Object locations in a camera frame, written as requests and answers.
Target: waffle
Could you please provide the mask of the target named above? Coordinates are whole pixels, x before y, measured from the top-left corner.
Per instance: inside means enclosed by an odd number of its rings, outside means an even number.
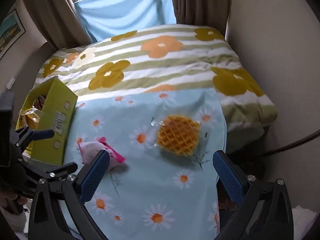
[[[157,144],[176,155],[191,156],[199,143],[200,124],[183,115],[169,115],[163,120]]]

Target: beige curtain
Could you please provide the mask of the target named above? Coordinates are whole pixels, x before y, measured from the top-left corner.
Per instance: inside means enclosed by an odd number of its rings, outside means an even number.
[[[56,49],[90,44],[72,0],[23,0],[42,35]]]
[[[229,0],[172,0],[177,23],[206,25],[226,33]]]

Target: barcode sticker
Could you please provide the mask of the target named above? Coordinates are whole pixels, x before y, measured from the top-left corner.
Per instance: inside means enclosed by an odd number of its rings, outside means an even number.
[[[56,116],[53,121],[52,130],[54,130],[58,134],[62,134],[62,126],[63,126],[63,122],[65,121],[65,119],[66,119],[66,116],[57,111]]]

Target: striped blanket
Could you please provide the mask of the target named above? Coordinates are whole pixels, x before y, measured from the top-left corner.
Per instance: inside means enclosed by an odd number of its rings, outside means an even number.
[[[215,88],[228,132],[261,131],[277,117],[275,106],[242,68],[224,37],[209,27],[156,26],[87,47],[61,49],[44,63],[35,86],[52,76],[76,93],[78,102]]]

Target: blue gripper pad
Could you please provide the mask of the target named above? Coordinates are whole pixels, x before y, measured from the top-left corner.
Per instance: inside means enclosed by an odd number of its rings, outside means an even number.
[[[240,205],[244,200],[244,184],[236,175],[236,171],[233,170],[236,165],[229,160],[223,151],[215,152],[212,162],[230,199]]]
[[[85,165],[79,171],[76,181],[76,192],[79,194],[80,202],[85,203],[92,199],[109,164],[109,153],[101,150],[91,163]]]

